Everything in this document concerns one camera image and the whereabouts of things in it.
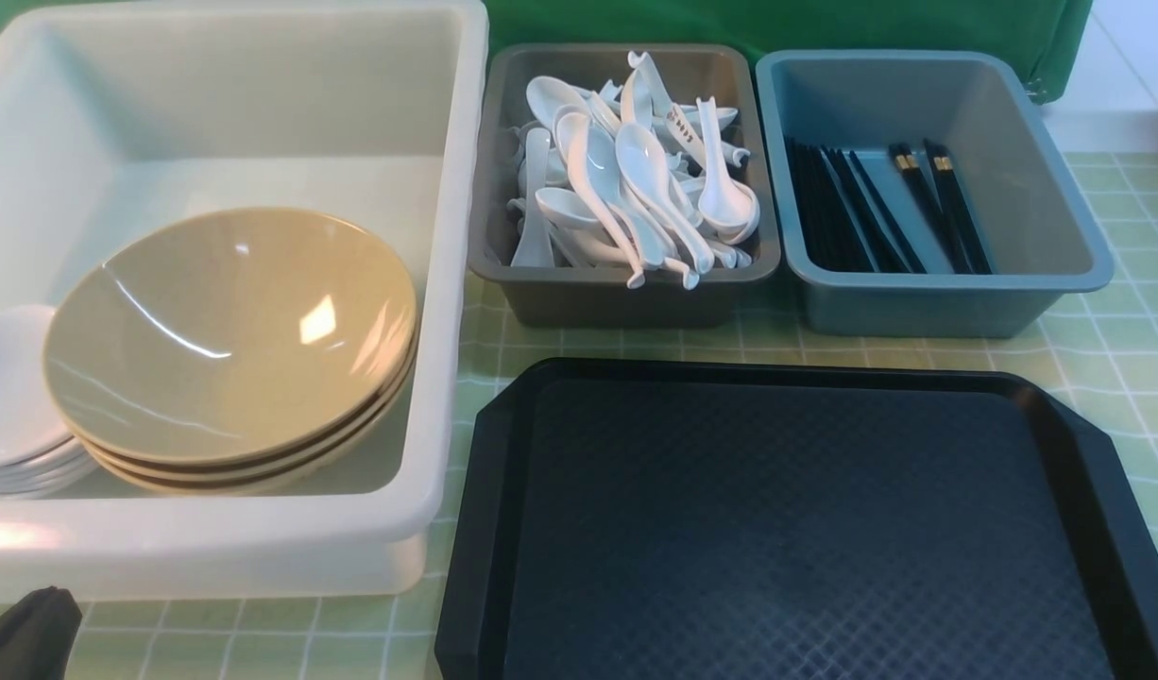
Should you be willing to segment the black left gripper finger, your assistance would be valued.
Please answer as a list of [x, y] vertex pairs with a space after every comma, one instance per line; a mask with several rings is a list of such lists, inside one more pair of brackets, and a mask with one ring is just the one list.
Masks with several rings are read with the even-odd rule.
[[68, 588], [30, 591], [0, 615], [0, 679], [63, 679], [81, 621]]

